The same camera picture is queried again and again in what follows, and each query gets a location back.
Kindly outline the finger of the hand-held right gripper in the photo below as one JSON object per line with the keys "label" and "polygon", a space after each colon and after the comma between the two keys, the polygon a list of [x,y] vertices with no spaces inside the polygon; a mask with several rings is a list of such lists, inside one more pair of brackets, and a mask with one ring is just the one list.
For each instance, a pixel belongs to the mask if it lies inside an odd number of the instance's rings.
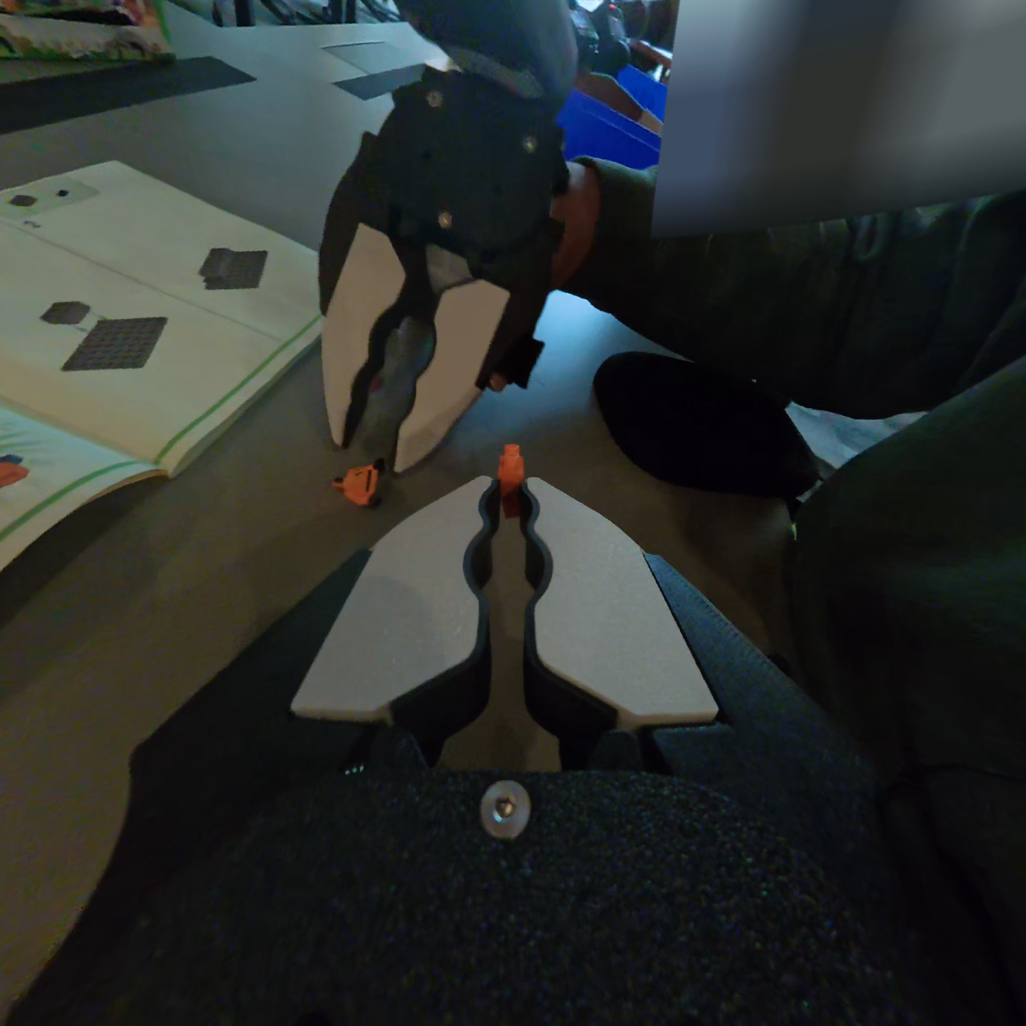
{"label": "finger of the hand-held right gripper", "polygon": [[478,379],[508,301],[506,289],[480,279],[440,297],[430,357],[415,378],[409,410],[397,428],[396,474],[434,453],[479,398],[483,388]]}
{"label": "finger of the hand-held right gripper", "polygon": [[389,237],[358,224],[321,329],[325,408],[338,447],[348,445],[347,417],[355,402],[356,379],[370,356],[370,337],[380,317],[399,299],[405,277]]}

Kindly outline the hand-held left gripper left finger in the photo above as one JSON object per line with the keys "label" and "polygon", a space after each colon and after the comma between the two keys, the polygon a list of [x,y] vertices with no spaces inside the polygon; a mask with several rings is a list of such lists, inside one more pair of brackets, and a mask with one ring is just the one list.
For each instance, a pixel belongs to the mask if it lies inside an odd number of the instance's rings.
{"label": "hand-held left gripper left finger", "polygon": [[465,559],[490,489],[473,478],[378,541],[295,693],[295,716],[388,719],[393,702],[472,655],[481,605]]}

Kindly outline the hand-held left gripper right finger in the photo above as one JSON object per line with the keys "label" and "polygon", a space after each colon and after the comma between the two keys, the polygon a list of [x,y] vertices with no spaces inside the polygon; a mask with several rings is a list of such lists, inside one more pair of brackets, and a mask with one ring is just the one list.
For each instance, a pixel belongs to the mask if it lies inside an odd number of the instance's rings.
{"label": "hand-held left gripper right finger", "polygon": [[618,727],[711,724],[719,708],[641,547],[543,479],[524,484],[543,552],[541,667],[609,708]]}

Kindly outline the orange toy brick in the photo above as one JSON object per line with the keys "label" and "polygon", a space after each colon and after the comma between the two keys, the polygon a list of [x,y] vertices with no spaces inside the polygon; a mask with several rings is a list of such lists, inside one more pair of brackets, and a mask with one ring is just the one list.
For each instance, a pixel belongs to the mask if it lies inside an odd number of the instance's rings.
{"label": "orange toy brick", "polygon": [[496,479],[499,482],[502,511],[507,519],[520,518],[524,476],[524,459],[519,444],[505,444]]}

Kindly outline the white instruction booklet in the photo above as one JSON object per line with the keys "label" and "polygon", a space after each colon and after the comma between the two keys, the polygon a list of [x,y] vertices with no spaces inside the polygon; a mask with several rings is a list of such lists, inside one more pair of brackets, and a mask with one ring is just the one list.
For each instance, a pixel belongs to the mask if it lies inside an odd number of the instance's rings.
{"label": "white instruction booklet", "polygon": [[319,340],[318,258],[116,161],[2,191],[1,566],[173,479]]}

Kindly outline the green toy brick box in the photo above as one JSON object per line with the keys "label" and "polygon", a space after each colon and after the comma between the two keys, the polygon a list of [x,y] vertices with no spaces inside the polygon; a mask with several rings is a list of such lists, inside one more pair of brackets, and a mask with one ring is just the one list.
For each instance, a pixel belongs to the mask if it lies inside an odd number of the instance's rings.
{"label": "green toy brick box", "polygon": [[3,1],[2,60],[169,61],[159,1]]}

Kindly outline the person's right hand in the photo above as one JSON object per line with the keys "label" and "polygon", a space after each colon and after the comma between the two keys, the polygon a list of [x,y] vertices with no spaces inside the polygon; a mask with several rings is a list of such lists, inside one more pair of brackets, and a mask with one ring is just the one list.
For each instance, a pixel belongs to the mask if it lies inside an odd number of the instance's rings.
{"label": "person's right hand", "polygon": [[591,158],[566,164],[568,183],[551,205],[551,219],[561,234],[550,263],[549,289],[587,299],[598,268],[602,240],[615,212],[610,177]]}

